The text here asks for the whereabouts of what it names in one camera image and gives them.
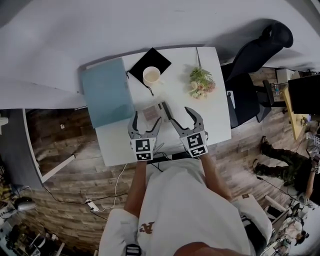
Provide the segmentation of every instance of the chair backrest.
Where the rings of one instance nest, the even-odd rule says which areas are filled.
[[[263,30],[258,39],[248,42],[240,49],[225,81],[243,73],[258,71],[273,55],[283,47],[290,48],[293,43],[290,29],[281,22],[275,21]]]

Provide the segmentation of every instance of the desk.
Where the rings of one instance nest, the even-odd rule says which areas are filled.
[[[189,74],[198,66],[195,47],[163,49],[159,52],[172,64],[161,75],[164,84],[152,87],[154,97],[130,73],[128,87],[132,96],[135,110],[140,111],[155,103],[166,101],[171,109],[172,117],[182,127],[194,127],[194,122],[187,114],[185,106],[197,111],[203,118],[204,128],[209,133],[208,145],[231,139],[231,127],[224,79],[216,49],[214,47],[198,48],[202,67],[212,74],[216,88],[208,93],[207,99],[192,98],[189,93]],[[124,67],[129,70],[145,52],[123,56]],[[128,135],[129,119],[111,123],[96,128],[96,135],[101,149],[105,166],[114,166],[135,162],[135,155],[130,147]],[[144,133],[146,126],[139,123],[138,129]],[[162,122],[157,145],[164,143],[159,150],[167,155],[183,152],[184,147],[179,135],[171,123]]]
[[[307,117],[307,114],[295,114],[292,110],[291,106],[291,99],[290,99],[290,94],[289,94],[289,87],[286,86],[285,89],[283,90],[283,97],[284,101],[286,104],[286,108],[288,110],[288,114],[290,117],[291,125],[292,125],[292,130],[293,130],[293,137],[295,140],[298,139],[301,131],[303,130],[303,126],[301,126],[300,121],[303,117]]]

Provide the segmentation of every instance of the camouflage pants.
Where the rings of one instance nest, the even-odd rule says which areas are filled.
[[[254,173],[259,176],[269,176],[282,179],[287,182],[288,185],[292,186],[295,183],[295,178],[300,168],[309,161],[307,157],[290,150],[274,149],[268,142],[265,142],[261,146],[261,152],[263,155],[270,158],[278,159],[287,163],[288,166],[268,167],[264,164],[258,164]]]

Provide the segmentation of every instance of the wooden floor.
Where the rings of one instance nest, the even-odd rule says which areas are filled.
[[[263,68],[252,75],[255,85],[262,85],[263,79],[275,82],[274,69]],[[105,167],[87,109],[32,110],[27,114],[27,123],[41,172],[46,173],[70,154],[75,155],[73,162],[44,183],[56,199],[84,202],[87,198],[114,195],[117,176],[124,166]],[[275,148],[304,152],[302,137],[298,141],[293,139],[288,115],[283,114],[282,109],[275,108],[262,123],[253,119],[233,129],[232,139],[210,146],[209,153],[235,196],[252,193],[265,206],[264,196],[269,195],[283,205],[289,197],[256,179],[252,173],[256,158],[268,165],[279,163],[260,155],[263,135]],[[135,164],[128,164],[117,186],[119,194],[128,191],[134,170]],[[276,178],[266,180],[276,187],[282,184]],[[32,197],[37,203],[35,209],[18,214],[18,218],[25,219],[26,224],[42,233],[45,227],[68,248],[76,246],[92,253],[98,249],[106,221],[90,213],[87,205],[57,202],[45,190],[27,189],[22,194]],[[125,201],[126,196],[119,197],[116,207],[122,208]],[[99,207],[112,206],[112,203],[112,198],[97,201]],[[100,215],[108,218],[109,212],[105,210]]]

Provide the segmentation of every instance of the light blue folder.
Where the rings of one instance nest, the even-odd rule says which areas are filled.
[[[122,58],[112,59],[84,70],[81,79],[93,128],[134,115],[134,105]]]

